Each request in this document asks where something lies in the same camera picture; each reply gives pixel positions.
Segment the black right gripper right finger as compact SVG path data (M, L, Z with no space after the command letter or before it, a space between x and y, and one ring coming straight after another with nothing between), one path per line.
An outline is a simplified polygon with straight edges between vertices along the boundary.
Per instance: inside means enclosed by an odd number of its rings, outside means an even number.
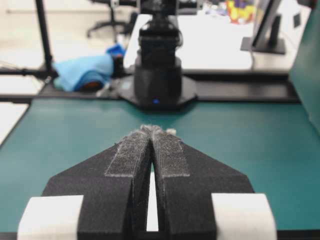
M161 129L151 132L159 229L167 240L275 240L265 194L242 172Z

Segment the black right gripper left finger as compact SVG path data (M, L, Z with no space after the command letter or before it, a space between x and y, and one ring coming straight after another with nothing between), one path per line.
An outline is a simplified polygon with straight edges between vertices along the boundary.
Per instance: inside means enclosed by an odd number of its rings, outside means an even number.
M131 240L147 227L151 140L138 130L58 173L32 197L19 240Z

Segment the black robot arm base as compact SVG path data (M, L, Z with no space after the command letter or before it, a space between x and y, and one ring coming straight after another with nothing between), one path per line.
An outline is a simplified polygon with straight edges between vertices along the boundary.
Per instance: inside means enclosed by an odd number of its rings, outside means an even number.
M196 82L183 75L176 56L183 36L173 17L177 0L139 0L141 14L151 15L140 29L134 73L122 80L117 93L122 99L149 110L179 109L197 98Z

